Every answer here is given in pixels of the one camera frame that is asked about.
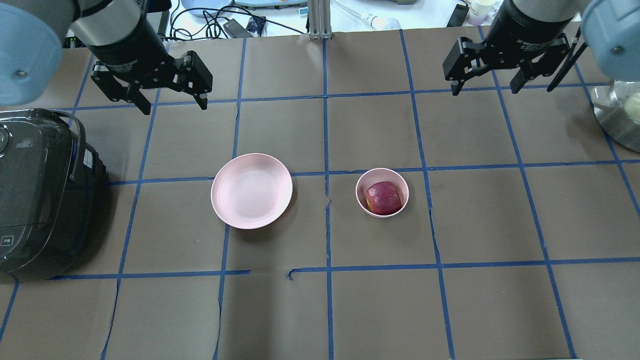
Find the red apple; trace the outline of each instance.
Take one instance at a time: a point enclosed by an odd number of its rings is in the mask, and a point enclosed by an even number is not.
[[[390,181],[381,181],[371,185],[364,192],[369,210],[377,215],[391,215],[402,208],[400,195]]]

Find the pink bowl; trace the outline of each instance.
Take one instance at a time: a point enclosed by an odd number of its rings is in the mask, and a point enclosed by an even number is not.
[[[367,201],[365,199],[364,193],[370,188],[373,184],[379,183],[381,181],[390,181],[396,187],[398,191],[398,195],[400,195],[400,201],[402,202],[402,208],[390,215],[378,215],[369,211],[367,207]],[[400,211],[404,209],[406,203],[409,201],[409,186],[406,184],[406,181],[400,174],[389,169],[389,168],[374,168],[360,176],[358,182],[356,184],[356,200],[360,204],[360,207],[367,214],[376,218],[390,218]]]
[[[293,194],[291,175],[266,154],[238,156],[223,166],[211,186],[211,204],[220,220],[238,229],[274,222]]]

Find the black air fryer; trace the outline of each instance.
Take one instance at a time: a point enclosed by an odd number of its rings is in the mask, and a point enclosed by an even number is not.
[[[0,283],[46,279],[73,264],[105,173],[73,115],[0,111]]]

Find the pink plate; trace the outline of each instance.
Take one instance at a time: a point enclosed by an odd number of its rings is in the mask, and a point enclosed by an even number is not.
[[[284,164],[266,154],[246,154],[220,169],[211,186],[211,204],[227,224],[257,229],[282,215],[292,193],[291,175]]]

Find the robotic arm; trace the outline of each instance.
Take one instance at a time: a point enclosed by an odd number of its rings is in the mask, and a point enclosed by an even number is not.
[[[563,29],[583,11],[582,34],[600,69],[613,79],[639,81],[640,0],[505,0],[486,39],[458,39],[442,64],[453,95],[491,70],[520,69],[510,84],[514,94],[540,75],[551,76],[570,52]]]
[[[111,101],[133,103],[148,115],[151,104],[140,89],[166,87],[207,108],[213,82],[207,67],[194,51],[171,57],[133,0],[0,0],[0,18],[0,104],[42,94],[71,27],[98,59],[91,78]]]

